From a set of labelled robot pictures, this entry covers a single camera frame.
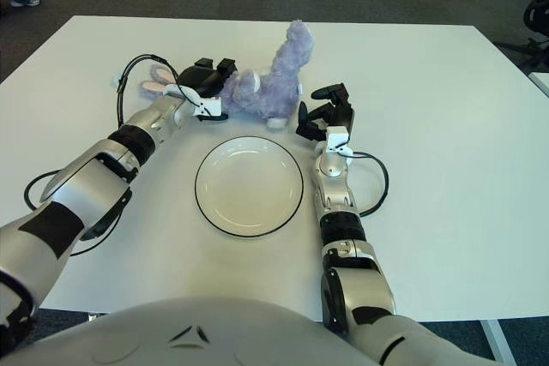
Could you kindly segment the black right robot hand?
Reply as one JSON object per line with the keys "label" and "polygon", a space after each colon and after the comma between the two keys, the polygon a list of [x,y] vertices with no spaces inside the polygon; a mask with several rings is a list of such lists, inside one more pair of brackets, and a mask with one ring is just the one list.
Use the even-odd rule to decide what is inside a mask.
{"label": "black right robot hand", "polygon": [[296,134],[309,141],[326,141],[328,127],[343,126],[351,134],[354,110],[348,101],[349,94],[343,83],[321,87],[311,93],[314,100],[327,103],[308,111],[304,101],[299,103]]}

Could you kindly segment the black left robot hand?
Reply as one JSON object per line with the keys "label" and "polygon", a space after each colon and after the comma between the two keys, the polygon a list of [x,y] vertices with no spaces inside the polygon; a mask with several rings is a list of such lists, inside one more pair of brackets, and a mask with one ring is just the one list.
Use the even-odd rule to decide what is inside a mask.
{"label": "black left robot hand", "polygon": [[214,66],[212,59],[202,57],[178,75],[177,84],[194,89],[201,98],[213,98],[236,70],[232,59],[223,58]]}

